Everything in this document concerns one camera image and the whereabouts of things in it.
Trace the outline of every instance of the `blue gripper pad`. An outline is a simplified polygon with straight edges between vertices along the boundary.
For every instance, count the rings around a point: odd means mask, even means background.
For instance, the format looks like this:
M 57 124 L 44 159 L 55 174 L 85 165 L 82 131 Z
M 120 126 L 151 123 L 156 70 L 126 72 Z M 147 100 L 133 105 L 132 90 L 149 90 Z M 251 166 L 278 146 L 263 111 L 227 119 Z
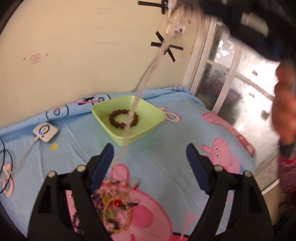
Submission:
M 192 143 L 186 147 L 186 157 L 200 189 L 204 190 L 205 193 L 209 195 L 212 191 L 209 185 L 209 175 L 214 165 L 209 158 L 201 156 Z
M 108 145 L 101 153 L 100 161 L 91 176 L 90 190 L 92 193 L 99 189 L 114 158 L 114 147 Z

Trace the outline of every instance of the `black cable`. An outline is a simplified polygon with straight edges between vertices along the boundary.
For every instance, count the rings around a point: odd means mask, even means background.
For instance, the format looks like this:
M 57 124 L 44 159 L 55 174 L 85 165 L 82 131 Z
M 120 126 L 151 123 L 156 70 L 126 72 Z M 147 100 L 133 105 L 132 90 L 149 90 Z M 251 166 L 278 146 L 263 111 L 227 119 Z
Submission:
M 10 152 L 9 152 L 8 150 L 6 150 L 6 148 L 5 148 L 5 144 L 4 144 L 3 140 L 2 140 L 1 138 L 0 138 L 0 140 L 2 141 L 2 144 L 3 144 L 3 150 L 0 151 L 0 154 L 3 152 L 3 161 L 2 161 L 2 165 L 1 165 L 1 169 L 0 169 L 0 175 L 1 175 L 1 172 L 3 171 L 4 162 L 5 162 L 5 155 L 6 155 L 6 152 L 9 154 L 10 159 L 11 159 L 11 169 L 10 169 L 11 172 L 12 172 L 12 169 L 13 169 L 13 160 L 12 160 L 12 156 L 11 156 Z M 10 181 L 10 179 L 11 179 L 11 175 L 12 175 L 12 174 L 9 175 L 9 178 L 8 178 L 8 180 L 7 180 L 7 182 L 6 182 L 6 185 L 5 185 L 5 187 L 0 191 L 0 194 L 3 193 L 4 190 L 7 188 L 8 184 L 9 184 L 9 181 Z

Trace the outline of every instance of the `black tape cross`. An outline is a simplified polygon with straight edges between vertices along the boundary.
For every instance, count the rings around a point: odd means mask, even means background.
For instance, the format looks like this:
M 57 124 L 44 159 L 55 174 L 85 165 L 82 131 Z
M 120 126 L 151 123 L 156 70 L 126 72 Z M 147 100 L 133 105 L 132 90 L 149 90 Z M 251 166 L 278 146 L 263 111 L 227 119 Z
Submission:
M 161 0 L 161 3 L 138 1 L 138 5 L 150 6 L 150 7 L 160 7 L 161 13 L 165 14 L 165 10 L 168 9 L 168 0 Z
M 161 34 L 157 31 L 156 33 L 156 36 L 158 37 L 158 39 L 161 41 L 161 43 L 155 43 L 155 42 L 151 42 L 151 45 L 150 46 L 155 46 L 155 47 L 160 47 L 162 42 L 164 41 L 163 37 L 161 36 Z M 166 54 L 168 52 L 168 55 L 170 56 L 170 58 L 172 59 L 173 62 L 176 61 L 172 51 L 170 50 L 170 48 L 174 48 L 174 49 L 179 49 L 181 51 L 183 51 L 183 47 L 180 47 L 180 46 L 176 46 L 176 45 L 169 45 L 167 51 L 164 53 Z

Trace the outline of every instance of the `green bowl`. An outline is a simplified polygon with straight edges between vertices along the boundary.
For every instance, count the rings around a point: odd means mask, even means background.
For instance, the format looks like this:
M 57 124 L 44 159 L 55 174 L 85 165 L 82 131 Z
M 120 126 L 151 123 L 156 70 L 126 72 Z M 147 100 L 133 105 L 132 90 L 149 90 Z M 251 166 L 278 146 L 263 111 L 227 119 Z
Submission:
M 106 100 L 94 105 L 91 109 L 98 122 L 102 125 L 109 136 L 119 145 L 124 146 L 125 138 L 128 144 L 133 144 L 149 135 L 165 120 L 165 113 L 145 100 L 140 100 L 136 109 L 139 116 L 138 123 L 130 128 L 127 137 L 123 137 L 124 129 L 116 128 L 110 124 L 109 115 L 115 110 L 130 110 L 135 96 L 123 96 Z M 118 115 L 115 120 L 125 122 L 128 115 Z

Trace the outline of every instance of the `yellow star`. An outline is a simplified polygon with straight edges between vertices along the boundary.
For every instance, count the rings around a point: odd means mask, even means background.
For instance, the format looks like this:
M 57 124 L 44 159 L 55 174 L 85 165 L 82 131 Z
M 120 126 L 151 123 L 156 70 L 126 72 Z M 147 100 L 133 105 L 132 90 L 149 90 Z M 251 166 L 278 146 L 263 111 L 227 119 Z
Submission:
M 49 147 L 50 150 L 57 150 L 58 148 L 59 148 L 59 144 L 57 143 L 54 143 Z

